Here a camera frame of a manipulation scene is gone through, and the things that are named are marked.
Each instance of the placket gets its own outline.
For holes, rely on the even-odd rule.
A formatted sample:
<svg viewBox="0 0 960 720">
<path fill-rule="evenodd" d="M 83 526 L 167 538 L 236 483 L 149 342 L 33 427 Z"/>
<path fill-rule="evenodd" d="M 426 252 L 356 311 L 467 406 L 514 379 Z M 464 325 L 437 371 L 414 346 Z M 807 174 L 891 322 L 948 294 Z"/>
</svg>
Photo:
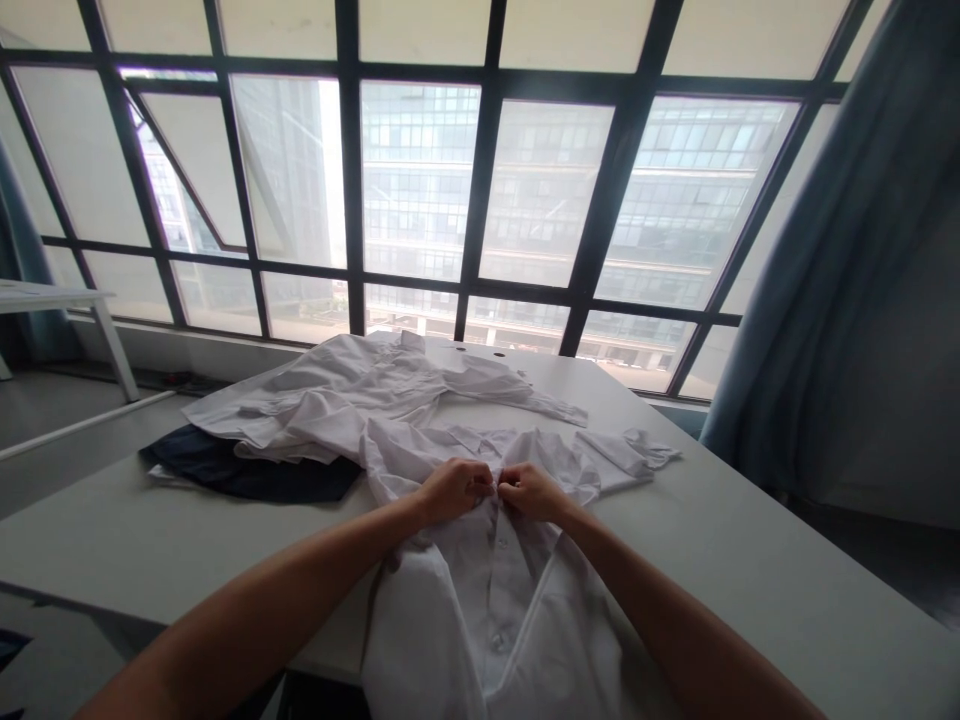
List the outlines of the placket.
<svg viewBox="0 0 960 720">
<path fill-rule="evenodd" d="M 492 542 L 486 652 L 481 673 L 484 692 L 500 684 L 534 591 L 516 530 L 502 506 Z"/>
</svg>

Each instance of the desk leg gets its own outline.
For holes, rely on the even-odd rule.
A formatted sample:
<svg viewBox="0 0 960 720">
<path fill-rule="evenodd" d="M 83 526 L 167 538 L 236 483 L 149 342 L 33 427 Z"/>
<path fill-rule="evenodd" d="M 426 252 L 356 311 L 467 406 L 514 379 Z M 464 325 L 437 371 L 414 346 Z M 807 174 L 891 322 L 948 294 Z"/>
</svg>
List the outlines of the desk leg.
<svg viewBox="0 0 960 720">
<path fill-rule="evenodd" d="M 94 302 L 93 315 L 100 327 L 100 334 L 110 349 L 110 364 L 113 365 L 113 373 L 117 376 L 123 394 L 127 402 L 136 402 L 140 399 L 140 392 L 137 390 L 137 383 L 133 380 L 133 373 L 130 371 L 127 355 L 123 352 L 123 345 L 120 344 L 120 336 L 117 335 L 117 329 L 113 326 L 107 304 L 103 300 Z"/>
</svg>

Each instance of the dark navy garment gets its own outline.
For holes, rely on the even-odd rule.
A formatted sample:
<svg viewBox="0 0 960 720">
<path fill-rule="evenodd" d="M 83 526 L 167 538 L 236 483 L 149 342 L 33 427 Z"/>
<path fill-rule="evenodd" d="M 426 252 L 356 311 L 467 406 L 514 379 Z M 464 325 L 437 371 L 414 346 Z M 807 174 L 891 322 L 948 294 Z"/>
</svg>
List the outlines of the dark navy garment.
<svg viewBox="0 0 960 720">
<path fill-rule="evenodd" d="M 143 448 L 140 455 L 208 490 L 275 503 L 341 500 L 363 471 L 344 457 L 329 465 L 315 460 L 248 460 L 234 455 L 236 444 L 236 440 L 214 437 L 198 427 L 185 425 Z"/>
</svg>

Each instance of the forearm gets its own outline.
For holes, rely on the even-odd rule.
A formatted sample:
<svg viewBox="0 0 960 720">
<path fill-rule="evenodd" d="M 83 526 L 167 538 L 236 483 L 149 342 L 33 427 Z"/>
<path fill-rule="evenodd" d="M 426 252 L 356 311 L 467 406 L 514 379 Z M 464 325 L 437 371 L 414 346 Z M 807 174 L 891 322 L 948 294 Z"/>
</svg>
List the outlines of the forearm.
<svg viewBox="0 0 960 720">
<path fill-rule="evenodd" d="M 760 653 L 582 508 L 561 528 L 576 542 L 693 718 L 820 718 Z"/>
<path fill-rule="evenodd" d="M 80 717 L 130 716 L 147 694 L 155 717 L 226 714 L 285 665 L 384 555 L 424 526 L 415 496 L 268 558 L 177 621 Z"/>
</svg>

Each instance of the human arm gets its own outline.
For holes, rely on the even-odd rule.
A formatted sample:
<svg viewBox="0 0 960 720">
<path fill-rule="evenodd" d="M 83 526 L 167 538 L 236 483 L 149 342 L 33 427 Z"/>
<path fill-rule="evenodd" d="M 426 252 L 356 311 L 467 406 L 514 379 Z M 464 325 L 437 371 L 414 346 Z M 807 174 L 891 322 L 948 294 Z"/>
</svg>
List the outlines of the human arm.
<svg viewBox="0 0 960 720">
<path fill-rule="evenodd" d="M 470 510 L 493 494 L 492 483 L 484 463 L 448 460 L 412 495 L 264 560 L 165 630 L 77 720 L 222 717 L 282 668 L 393 547 Z"/>
<path fill-rule="evenodd" d="M 696 598 L 631 550 L 541 470 L 506 468 L 510 506 L 573 539 L 616 598 L 691 718 L 822 718 L 769 661 Z"/>
</svg>

